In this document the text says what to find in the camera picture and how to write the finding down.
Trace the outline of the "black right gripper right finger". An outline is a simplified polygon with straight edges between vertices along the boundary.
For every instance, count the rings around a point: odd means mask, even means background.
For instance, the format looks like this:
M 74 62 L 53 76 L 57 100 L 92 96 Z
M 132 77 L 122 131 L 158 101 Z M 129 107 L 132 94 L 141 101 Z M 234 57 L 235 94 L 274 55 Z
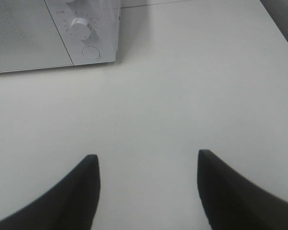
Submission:
M 288 202 L 258 187 L 207 149 L 198 152 L 197 188 L 214 230 L 288 230 Z

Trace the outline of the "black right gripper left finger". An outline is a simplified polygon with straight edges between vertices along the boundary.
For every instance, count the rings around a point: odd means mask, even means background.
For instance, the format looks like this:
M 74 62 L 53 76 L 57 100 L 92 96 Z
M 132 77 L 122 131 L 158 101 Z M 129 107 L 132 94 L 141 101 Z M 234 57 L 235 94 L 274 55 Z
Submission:
M 90 154 L 38 199 L 0 220 L 0 230 L 90 230 L 100 189 L 98 156 Z

